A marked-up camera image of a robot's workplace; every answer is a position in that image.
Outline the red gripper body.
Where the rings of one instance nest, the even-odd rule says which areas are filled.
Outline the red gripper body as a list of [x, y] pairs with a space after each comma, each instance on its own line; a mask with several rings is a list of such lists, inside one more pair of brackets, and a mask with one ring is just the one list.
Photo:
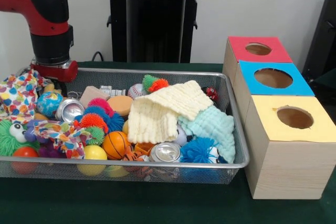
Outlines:
[[39, 72], [44, 78], [58, 80], [59, 82], [72, 82], [78, 74], [78, 63], [68, 60], [62, 65], [41, 65], [33, 59], [30, 67]]

